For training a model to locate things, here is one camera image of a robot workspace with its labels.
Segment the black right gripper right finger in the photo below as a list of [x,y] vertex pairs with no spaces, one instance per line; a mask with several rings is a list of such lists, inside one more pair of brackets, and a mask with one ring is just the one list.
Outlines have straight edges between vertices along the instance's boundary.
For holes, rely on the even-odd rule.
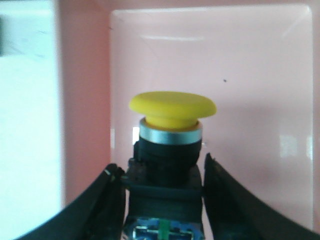
[[207,153],[204,205],[215,240],[318,240],[320,235],[261,201]]

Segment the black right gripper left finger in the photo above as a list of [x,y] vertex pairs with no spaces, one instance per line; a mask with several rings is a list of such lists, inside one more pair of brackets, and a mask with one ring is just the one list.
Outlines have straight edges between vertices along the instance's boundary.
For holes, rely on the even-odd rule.
[[125,215],[122,168],[111,163],[57,215],[21,240],[119,240]]

